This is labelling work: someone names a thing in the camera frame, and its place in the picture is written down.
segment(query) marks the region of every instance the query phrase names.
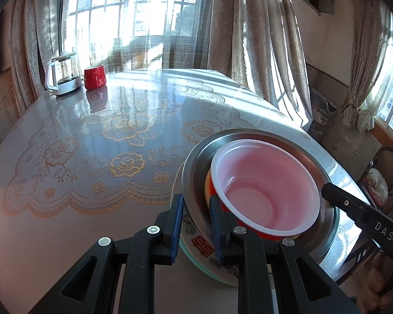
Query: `red mug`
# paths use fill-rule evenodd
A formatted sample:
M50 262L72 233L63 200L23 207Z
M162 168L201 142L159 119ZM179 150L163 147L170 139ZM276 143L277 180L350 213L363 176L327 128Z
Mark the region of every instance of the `red mug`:
M88 90L98 89L106 85L103 65L90 66L85 69L85 87Z

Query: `metal screw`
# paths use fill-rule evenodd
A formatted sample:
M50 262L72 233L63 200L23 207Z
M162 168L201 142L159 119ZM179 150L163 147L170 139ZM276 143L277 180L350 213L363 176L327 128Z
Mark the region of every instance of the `metal screw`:
M238 235L246 234L246 228L244 226L236 226L233 231Z
M107 246L111 242L111 239L109 237L101 237L101 238L99 238L99 241L97 241L97 242L101 246Z
M160 231L160 228L158 226L149 226L147 228L147 232L149 234L157 234Z
M293 246L296 243L294 242L294 240L291 237L286 237L282 240L282 244L285 246Z

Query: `kettle handle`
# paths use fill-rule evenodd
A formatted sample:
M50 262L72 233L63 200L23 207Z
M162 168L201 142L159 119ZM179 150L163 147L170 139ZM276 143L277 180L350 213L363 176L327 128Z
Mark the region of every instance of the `kettle handle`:
M57 86L49 84L49 73L50 73L51 67L53 67L53 66L55 66L55 61L50 62L45 70L45 88L50 91L55 92L55 91L58 91L58 84L57 84ZM55 69L52 70L52 80L53 80L53 83L55 83L55 81L57 80L57 77L55 75Z

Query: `table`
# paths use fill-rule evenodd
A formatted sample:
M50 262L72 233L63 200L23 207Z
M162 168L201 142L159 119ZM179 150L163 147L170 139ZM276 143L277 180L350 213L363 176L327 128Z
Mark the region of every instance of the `table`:
M132 236L169 208L179 166L196 143L228 128L295 142L332 182L366 200L342 167L263 99L214 71L111 74L97 91L45 93L0 144L0 299L27 313L100 237ZM331 276L360 230L341 212ZM200 272L179 251L156 267L156 313L237 311L237 288Z

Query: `chair backrest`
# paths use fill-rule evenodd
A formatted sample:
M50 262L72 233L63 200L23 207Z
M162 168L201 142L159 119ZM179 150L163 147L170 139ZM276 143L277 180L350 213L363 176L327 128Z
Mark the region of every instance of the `chair backrest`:
M383 145L374 156L374 165L386 180L388 190L393 188L393 148Z

